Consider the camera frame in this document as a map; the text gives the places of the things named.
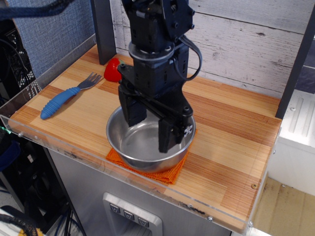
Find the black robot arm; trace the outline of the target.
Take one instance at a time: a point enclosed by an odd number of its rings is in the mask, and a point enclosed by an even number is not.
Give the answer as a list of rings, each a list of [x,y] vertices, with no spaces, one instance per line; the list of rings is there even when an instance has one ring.
[[[126,122],[134,126],[147,112],[158,118],[158,149],[168,152],[191,130],[193,110],[182,88],[189,80],[185,33],[194,11],[186,0],[125,0],[133,65],[120,65],[119,100]]]

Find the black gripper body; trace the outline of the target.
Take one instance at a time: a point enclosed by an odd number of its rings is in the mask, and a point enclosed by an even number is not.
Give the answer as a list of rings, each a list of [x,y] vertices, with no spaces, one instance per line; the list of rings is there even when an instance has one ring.
[[[171,45],[160,52],[146,52],[129,45],[133,65],[120,65],[120,85],[134,91],[147,111],[159,119],[182,121],[193,110],[182,88],[187,81],[189,48],[185,44]]]

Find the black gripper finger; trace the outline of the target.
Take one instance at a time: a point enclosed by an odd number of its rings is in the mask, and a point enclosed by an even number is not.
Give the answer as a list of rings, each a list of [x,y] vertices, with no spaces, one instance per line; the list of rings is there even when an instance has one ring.
[[[161,118],[158,121],[158,149],[161,153],[181,143],[188,144],[193,139],[193,116],[182,121],[173,118]]]
[[[137,100],[139,96],[124,85],[119,85],[118,91],[124,118],[129,127],[143,121],[147,117],[147,109]]]

